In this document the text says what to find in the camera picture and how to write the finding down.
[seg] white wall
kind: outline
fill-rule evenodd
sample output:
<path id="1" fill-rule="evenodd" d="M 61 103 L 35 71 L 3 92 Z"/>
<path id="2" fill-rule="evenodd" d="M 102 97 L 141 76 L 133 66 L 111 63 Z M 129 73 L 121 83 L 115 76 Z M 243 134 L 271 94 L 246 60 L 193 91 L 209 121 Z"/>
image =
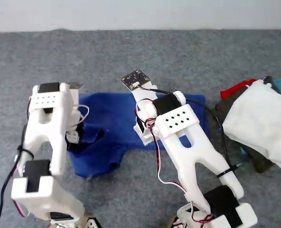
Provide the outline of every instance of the white wall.
<path id="1" fill-rule="evenodd" d="M 0 31 L 281 29 L 281 0 L 0 0 Z"/>

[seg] red cloth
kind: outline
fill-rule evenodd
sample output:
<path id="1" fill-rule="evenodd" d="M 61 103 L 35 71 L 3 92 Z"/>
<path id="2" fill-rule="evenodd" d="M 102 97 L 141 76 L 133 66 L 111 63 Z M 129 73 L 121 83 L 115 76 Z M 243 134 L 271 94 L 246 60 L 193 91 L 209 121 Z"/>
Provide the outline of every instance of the red cloth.
<path id="1" fill-rule="evenodd" d="M 234 94 L 236 91 L 242 89 L 244 86 L 251 84 L 252 82 L 255 82 L 257 79 L 250 79 L 247 81 L 242 81 L 239 84 L 236 84 L 235 86 L 223 90 L 220 92 L 222 99 L 226 99 L 227 97 L 229 97 L 231 94 Z"/>

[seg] pile of clothes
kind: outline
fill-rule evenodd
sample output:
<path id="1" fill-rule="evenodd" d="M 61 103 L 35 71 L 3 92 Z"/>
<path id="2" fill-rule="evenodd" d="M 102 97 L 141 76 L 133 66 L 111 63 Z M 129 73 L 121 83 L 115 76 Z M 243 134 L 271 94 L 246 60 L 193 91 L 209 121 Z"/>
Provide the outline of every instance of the pile of clothes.
<path id="1" fill-rule="evenodd" d="M 281 79 L 251 79 L 220 92 L 213 112 L 258 173 L 281 167 Z"/>

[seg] black wire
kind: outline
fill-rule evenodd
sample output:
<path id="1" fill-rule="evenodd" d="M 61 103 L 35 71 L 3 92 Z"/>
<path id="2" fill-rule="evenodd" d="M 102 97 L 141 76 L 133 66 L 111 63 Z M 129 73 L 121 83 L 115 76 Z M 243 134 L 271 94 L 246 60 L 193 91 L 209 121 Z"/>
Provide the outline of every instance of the black wire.
<path id="1" fill-rule="evenodd" d="M 29 99 L 29 101 L 28 101 L 28 106 L 27 106 L 27 119 L 28 119 L 28 117 L 29 117 L 29 112 L 28 112 L 28 110 L 29 110 L 29 108 L 30 108 L 30 103 L 31 103 L 31 98 Z"/>
<path id="2" fill-rule="evenodd" d="M 17 164 L 18 164 L 18 162 L 19 162 L 19 160 L 20 160 L 20 158 L 21 158 L 22 152 L 23 152 L 23 151 L 27 151 L 26 149 L 23 149 L 23 148 L 22 148 L 22 144 L 23 144 L 24 138 L 25 138 L 26 129 L 27 129 L 27 125 L 25 125 L 25 126 L 23 127 L 23 130 L 22 130 L 22 134 L 21 134 L 21 143 L 20 143 L 19 147 L 17 148 L 17 150 L 18 150 L 18 155 L 17 155 L 17 157 L 16 157 L 14 166 L 13 166 L 13 168 L 11 169 L 11 171 L 9 172 L 9 174 L 8 174 L 7 178 L 5 179 L 5 181 L 4 181 L 3 185 L 2 185 L 2 188 L 1 188 L 1 192 L 0 192 L 0 218 L 1 218 L 2 209 L 3 209 L 3 199 L 4 199 L 4 192 L 5 192 L 5 190 L 6 190 L 6 187 L 7 187 L 8 183 L 9 183 L 10 178 L 12 177 L 12 175 L 13 175 L 15 169 L 16 169 L 16 166 L 17 166 Z"/>
<path id="3" fill-rule="evenodd" d="M 161 94 L 170 94 L 170 92 L 168 91 L 164 91 L 164 90 L 159 90 L 159 89 L 145 89 L 145 90 L 150 90 L 156 93 L 161 93 Z M 221 122 L 219 121 L 219 119 L 217 118 L 217 116 L 208 108 L 208 106 L 206 106 L 205 104 L 202 104 L 198 101 L 192 100 L 192 99 L 187 99 L 187 101 L 190 101 L 192 103 L 195 103 L 201 107 L 203 107 L 206 111 L 208 111 L 215 119 L 215 121 L 217 122 L 218 126 L 219 126 L 219 131 L 221 133 L 221 140 L 222 140 L 222 147 L 224 150 L 224 155 L 225 155 L 225 159 L 227 161 L 227 163 L 229 164 L 229 167 L 232 168 L 232 163 L 230 161 L 229 155 L 228 155 L 228 151 L 227 151 L 227 146 L 226 146 L 226 140 L 225 140 L 225 133 L 224 133 L 224 129 L 223 129 L 223 125 L 221 124 Z"/>
<path id="4" fill-rule="evenodd" d="M 55 223 L 55 225 L 59 226 L 60 228 L 65 228 L 65 227 L 63 227 L 63 226 L 61 226 L 61 225 L 59 225 L 59 224 L 57 224 L 57 223 Z"/>

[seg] circuit board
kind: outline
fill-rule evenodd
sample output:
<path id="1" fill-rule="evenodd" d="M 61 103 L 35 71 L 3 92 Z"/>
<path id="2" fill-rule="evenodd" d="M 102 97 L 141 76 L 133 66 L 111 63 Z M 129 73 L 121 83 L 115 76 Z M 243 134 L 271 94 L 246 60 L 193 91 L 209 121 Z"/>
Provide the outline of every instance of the circuit board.
<path id="1" fill-rule="evenodd" d="M 137 89 L 139 86 L 142 86 L 149 81 L 150 79 L 138 69 L 122 78 L 122 83 L 130 91 Z"/>

